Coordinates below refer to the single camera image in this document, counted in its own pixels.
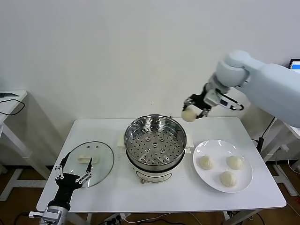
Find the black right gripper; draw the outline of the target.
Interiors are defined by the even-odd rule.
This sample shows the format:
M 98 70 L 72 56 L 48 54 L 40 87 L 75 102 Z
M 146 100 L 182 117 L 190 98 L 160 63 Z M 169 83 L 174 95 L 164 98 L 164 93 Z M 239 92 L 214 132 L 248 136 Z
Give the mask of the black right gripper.
M 207 83 L 204 85 L 203 90 L 200 95 L 193 94 L 190 97 L 188 97 L 187 99 L 185 99 L 185 101 L 183 103 L 182 110 L 186 110 L 186 108 L 190 105 L 194 105 L 197 108 L 202 110 L 202 112 L 196 116 L 196 119 L 207 117 L 209 114 L 209 111 L 211 110 L 211 106 L 208 105 L 207 103 L 205 103 L 205 101 L 204 101 L 204 97 L 207 94 L 206 86 L 207 86 Z

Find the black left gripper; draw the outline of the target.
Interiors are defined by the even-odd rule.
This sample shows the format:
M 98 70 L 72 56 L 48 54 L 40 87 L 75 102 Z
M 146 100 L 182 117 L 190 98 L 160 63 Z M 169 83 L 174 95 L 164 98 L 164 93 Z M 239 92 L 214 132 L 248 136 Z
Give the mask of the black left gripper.
M 48 203 L 50 206 L 59 206 L 63 208 L 70 208 L 70 202 L 72 194 L 75 190 L 80 189 L 89 178 L 91 178 L 92 170 L 92 158 L 90 158 L 89 164 L 87 166 L 86 172 L 83 176 L 78 176 L 69 173 L 63 173 L 63 168 L 66 165 L 68 157 L 71 152 L 69 152 L 59 163 L 55 166 L 55 171 L 57 172 L 56 184 L 58 185 L 58 190 L 53 200 Z

